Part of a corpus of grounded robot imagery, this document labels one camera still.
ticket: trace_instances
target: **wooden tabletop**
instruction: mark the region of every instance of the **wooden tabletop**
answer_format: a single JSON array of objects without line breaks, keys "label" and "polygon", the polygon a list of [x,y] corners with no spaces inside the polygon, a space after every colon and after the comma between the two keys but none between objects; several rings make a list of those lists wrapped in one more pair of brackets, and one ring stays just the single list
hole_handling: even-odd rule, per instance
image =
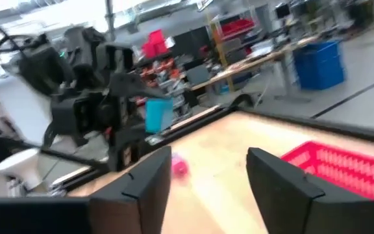
[{"label": "wooden tabletop", "polygon": [[220,81],[222,79],[226,79],[228,77],[231,77],[232,75],[236,75],[237,73],[241,73],[241,72],[250,70],[250,69],[255,68],[257,66],[260,66],[260,65],[262,65],[266,62],[275,60],[275,59],[283,56],[284,54],[289,53],[290,51],[293,51],[293,50],[296,50],[296,49],[301,48],[303,46],[306,46],[307,44],[315,42],[316,40],[318,40],[317,36],[311,36],[309,38],[304,38],[304,39],[298,41],[297,43],[288,44],[288,45],[284,46],[282,49],[280,49],[278,51],[274,51],[274,52],[266,55],[265,57],[262,57],[260,59],[256,59],[255,61],[252,61],[255,58],[247,57],[247,58],[245,58],[245,59],[243,59],[239,62],[236,62],[236,63],[230,65],[225,71],[217,74],[215,77],[211,78],[209,81],[203,82],[201,84],[193,86],[192,90],[197,90],[197,89],[202,88],[204,86],[211,85],[211,84],[213,84],[217,81]]},{"label": "wooden tabletop", "polygon": [[[247,149],[262,148],[280,157],[309,140],[374,157],[372,142],[241,112],[171,143],[173,152],[188,162],[190,175],[171,182],[162,233],[267,233],[247,178]],[[69,195],[87,196],[122,173],[109,173]]]}]

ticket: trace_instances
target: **metal frame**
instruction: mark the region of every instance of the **metal frame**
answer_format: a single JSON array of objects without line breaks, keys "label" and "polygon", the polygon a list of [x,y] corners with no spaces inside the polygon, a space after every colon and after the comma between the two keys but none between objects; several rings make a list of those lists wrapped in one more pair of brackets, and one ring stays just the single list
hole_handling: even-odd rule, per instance
[{"label": "metal frame", "polygon": [[53,150],[53,149],[41,147],[41,146],[38,146],[36,144],[31,144],[31,143],[20,141],[20,140],[15,140],[15,139],[11,139],[11,138],[3,138],[3,137],[1,137],[1,138],[3,139],[4,143],[9,145],[10,147],[14,147],[14,148],[22,149],[22,150],[30,149],[30,148],[38,148],[38,149],[40,149],[40,151],[42,153],[44,153],[48,156],[51,156],[51,157],[56,157],[57,159],[62,159],[62,160],[70,161],[70,162],[73,162],[73,163],[79,163],[79,164],[91,166],[91,167],[96,168],[98,170],[108,171],[108,166],[105,162],[100,162],[100,161],[95,160],[95,159],[83,159],[81,157],[77,157],[77,156],[72,155],[72,154],[62,153],[60,151],[56,151],[56,150]]},{"label": "metal frame", "polygon": [[[270,118],[272,120],[276,120],[280,122],[287,122],[290,124],[302,125],[303,127],[310,127],[310,128],[318,129],[321,131],[328,131],[331,133],[336,133],[336,134],[344,135],[347,137],[359,138],[362,140],[374,142],[374,130],[372,129],[367,129],[363,127],[355,127],[355,126],[350,126],[350,125],[342,125],[338,123],[324,122],[321,120],[283,116],[283,115],[278,115],[278,114],[269,114],[266,112],[260,112],[260,111],[254,110],[252,108],[244,108],[244,107],[237,107],[237,106],[231,105],[231,106],[224,106],[224,107],[222,106],[222,107],[216,108],[213,111],[201,116],[200,118],[197,118],[194,121],[191,121],[187,123],[186,125],[175,129],[174,131],[168,132],[166,135],[163,136],[164,140],[154,146],[150,146],[145,143],[143,150],[142,150],[142,155],[147,155],[148,153],[151,153],[152,151],[157,150],[158,148],[161,148],[162,146],[168,145],[171,142],[179,138],[182,138],[236,111],[245,112],[248,114],[254,114],[255,116]],[[100,171],[100,170],[91,168],[85,172],[81,172],[73,177],[70,177],[69,179],[64,180],[61,186],[66,191],[70,192],[73,189],[76,189],[86,183],[89,183],[90,181],[97,179],[98,177],[101,177],[107,173],[108,172],[106,171]]]},{"label": "metal frame", "polygon": [[109,34],[109,41],[114,42],[116,39],[115,36],[115,13],[114,13],[114,4],[112,0],[105,0],[106,6],[106,23],[108,24],[108,34]]}]

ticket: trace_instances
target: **shelf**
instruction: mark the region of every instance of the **shelf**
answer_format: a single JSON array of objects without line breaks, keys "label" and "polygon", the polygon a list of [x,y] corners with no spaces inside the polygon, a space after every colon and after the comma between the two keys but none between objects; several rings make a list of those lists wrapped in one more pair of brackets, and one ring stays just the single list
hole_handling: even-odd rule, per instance
[{"label": "shelf", "polygon": [[228,36],[222,36],[221,40],[223,40],[223,41],[230,40],[230,39],[235,38],[235,37],[237,37],[237,36],[239,36],[239,35],[241,35],[243,33],[248,33],[249,31],[252,31],[255,28],[256,28],[256,26],[252,26],[252,27],[247,28],[247,29],[242,29],[242,30],[240,30],[240,31],[238,31],[238,32],[236,32],[234,34],[230,34]]},{"label": "shelf", "polygon": [[218,14],[213,19],[211,19],[210,22],[218,23],[220,21],[227,20],[231,17],[239,16],[240,14],[245,14],[246,12],[249,12],[249,9],[243,10],[243,8],[238,8],[237,10],[229,12],[228,14]]},{"label": "shelf", "polygon": [[163,83],[160,83],[158,86],[161,88],[161,89],[165,89],[165,88],[168,88],[170,87],[171,85],[174,84],[174,81],[172,80],[168,80],[168,81],[164,81]]},{"label": "shelf", "polygon": [[142,68],[144,66],[148,66],[150,64],[152,64],[153,62],[157,61],[157,60],[162,60],[162,59],[168,59],[170,57],[173,56],[173,53],[171,51],[167,52],[167,53],[163,53],[159,56],[155,56],[153,58],[143,58],[141,61],[137,62],[134,67],[135,68]]},{"label": "shelf", "polygon": [[177,90],[171,91],[170,93],[168,93],[168,95],[173,96],[173,97],[177,97],[177,96],[181,95],[182,93],[184,93],[185,90],[186,90],[185,88],[179,88]]},{"label": "shelf", "polygon": [[178,108],[182,107],[183,105],[184,105],[184,100],[178,101],[178,102],[173,104],[173,109],[178,109]]}]

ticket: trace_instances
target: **pink ball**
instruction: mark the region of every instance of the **pink ball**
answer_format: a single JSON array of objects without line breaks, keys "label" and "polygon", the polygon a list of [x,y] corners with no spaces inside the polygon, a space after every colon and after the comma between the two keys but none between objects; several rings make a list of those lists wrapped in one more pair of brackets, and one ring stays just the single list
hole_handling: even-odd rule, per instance
[{"label": "pink ball", "polygon": [[173,157],[171,161],[171,169],[176,176],[184,176],[188,173],[187,162],[178,156]]}]

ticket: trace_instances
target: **pink basket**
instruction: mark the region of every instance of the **pink basket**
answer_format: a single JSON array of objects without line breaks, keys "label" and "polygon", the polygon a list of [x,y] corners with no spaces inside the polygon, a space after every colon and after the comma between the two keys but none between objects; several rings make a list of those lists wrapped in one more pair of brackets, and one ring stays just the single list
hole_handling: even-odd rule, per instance
[{"label": "pink basket", "polygon": [[318,142],[305,142],[282,157],[305,172],[374,199],[374,158]]}]

